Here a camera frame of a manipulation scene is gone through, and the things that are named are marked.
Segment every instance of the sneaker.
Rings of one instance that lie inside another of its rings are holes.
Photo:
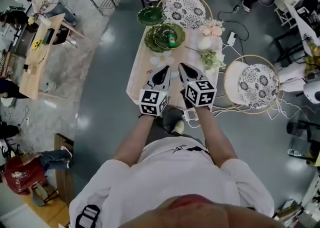
[[[247,6],[245,6],[245,2],[244,2],[244,1],[242,1],[242,7],[243,7],[244,11],[250,12],[250,8],[248,8]]]
[[[61,150],[63,150],[63,151],[67,151],[69,154],[70,154],[70,159],[72,159],[73,158],[73,154],[71,153],[71,151],[69,151],[68,150],[68,148],[67,147],[65,147],[65,146],[61,146],[61,148],[60,148]]]
[[[173,132],[177,132],[178,134],[182,134],[184,132],[185,129],[185,123],[184,121],[181,119],[179,121],[176,122],[176,124],[174,125],[174,129],[172,130],[171,133]]]
[[[68,169],[71,168],[71,162],[70,162],[70,160],[68,160],[68,161],[66,162],[66,167],[67,167]]]

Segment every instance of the power strip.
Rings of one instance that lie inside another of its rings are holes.
[[[227,43],[228,45],[233,46],[235,44],[235,41],[236,41],[236,34],[234,32],[231,32]]]

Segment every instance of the white t-shirt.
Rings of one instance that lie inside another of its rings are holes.
[[[202,144],[179,136],[150,143],[132,167],[107,160],[71,202],[71,227],[87,205],[101,210],[97,228],[117,228],[170,197],[188,194],[274,214],[271,195],[245,162],[230,159],[218,168]]]
[[[52,11],[56,5],[59,3],[58,0],[31,0],[33,11],[35,13],[47,13]]]

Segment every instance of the green leaf plate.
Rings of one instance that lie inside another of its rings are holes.
[[[175,46],[170,47],[169,35],[175,40]],[[153,32],[153,40],[156,45],[165,50],[172,50],[179,47],[186,39],[186,33],[176,23],[163,23],[155,27]]]
[[[166,51],[165,49],[159,47],[154,40],[154,30],[155,26],[151,27],[145,34],[144,43],[145,45],[151,49],[153,52],[162,53]]]
[[[165,14],[161,7],[147,6],[137,15],[138,22],[145,26],[154,26],[165,20]]]

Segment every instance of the pink flower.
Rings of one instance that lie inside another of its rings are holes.
[[[212,31],[212,34],[215,36],[221,36],[223,32],[219,26],[214,26],[211,31]]]
[[[202,33],[205,35],[205,36],[209,36],[211,34],[211,31],[209,28],[205,27],[202,29]]]

